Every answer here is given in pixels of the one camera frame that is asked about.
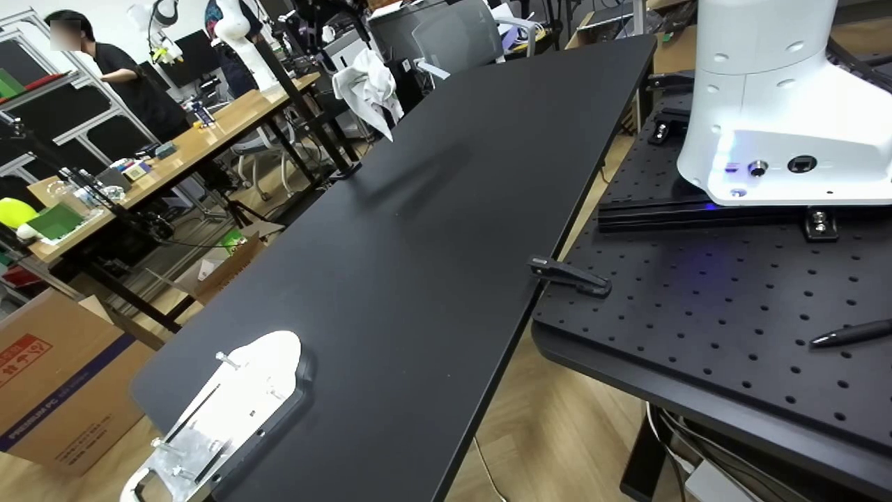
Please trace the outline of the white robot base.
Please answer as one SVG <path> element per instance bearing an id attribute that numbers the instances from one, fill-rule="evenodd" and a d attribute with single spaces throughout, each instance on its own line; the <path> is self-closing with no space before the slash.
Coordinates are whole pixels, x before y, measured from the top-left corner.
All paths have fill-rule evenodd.
<path id="1" fill-rule="evenodd" d="M 712 204 L 892 204 L 892 94 L 826 61 L 836 2 L 697 0 L 677 174 Z"/>

